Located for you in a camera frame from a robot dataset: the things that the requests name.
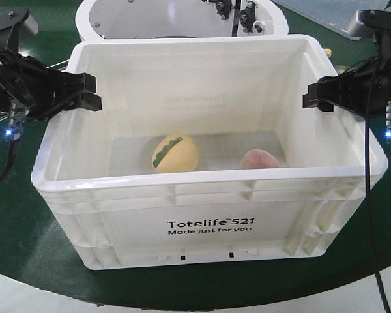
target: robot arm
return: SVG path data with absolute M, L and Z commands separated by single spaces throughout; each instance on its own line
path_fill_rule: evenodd
M 0 16 L 0 112 L 10 112 L 15 101 L 24 107 L 27 121 L 47 121 L 62 110 L 101 110 L 93 76 L 53 70 L 18 54 L 19 39 L 37 29 L 26 8 Z

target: black mounting bracket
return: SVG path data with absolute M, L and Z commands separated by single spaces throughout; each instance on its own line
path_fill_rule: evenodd
M 388 101 L 391 101 L 391 12 L 361 11 L 358 21 L 372 30 L 379 47 L 379 56 L 366 60 L 356 70 L 339 76 L 323 77 L 309 85 L 308 93 L 303 96 L 303 108 L 317 107 L 324 112 L 333 112 L 334 106 L 339 106 L 366 116 L 368 93 L 371 90 L 369 116 L 385 114 Z
M 256 3 L 248 1 L 246 8 L 241 10 L 239 14 L 239 22 L 243 26 L 244 33 L 252 32 L 252 27 L 256 21 L 255 7 Z
M 25 106 L 28 121 L 46 121 L 75 108 L 101 110 L 95 77 L 53 70 L 18 54 L 19 40 L 36 32 L 26 8 L 0 16 L 0 112 L 9 112 L 12 100 Z

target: yellow ball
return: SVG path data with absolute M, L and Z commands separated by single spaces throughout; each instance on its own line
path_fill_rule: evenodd
M 172 134 L 166 136 L 156 147 L 152 166 L 157 173 L 194 171 L 199 157 L 198 146 L 191 136 Z

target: crate base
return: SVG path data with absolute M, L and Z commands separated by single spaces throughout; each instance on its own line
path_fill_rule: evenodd
M 191 135 L 199 146 L 200 163 L 196 171 L 237 170 L 246 152 L 266 150 L 283 167 L 288 167 L 275 132 Z M 154 174 L 151 159 L 163 136 L 118 138 L 113 141 L 109 177 Z

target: white plastic crate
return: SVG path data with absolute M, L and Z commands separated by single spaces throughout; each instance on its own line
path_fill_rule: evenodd
M 336 74 L 308 36 L 84 42 L 68 71 L 96 76 L 103 110 L 49 122 L 32 182 L 91 269 L 319 256 L 364 199 L 363 120 L 302 108 Z M 152 171 L 171 133 L 196 171 Z M 252 148 L 284 167 L 240 170 Z

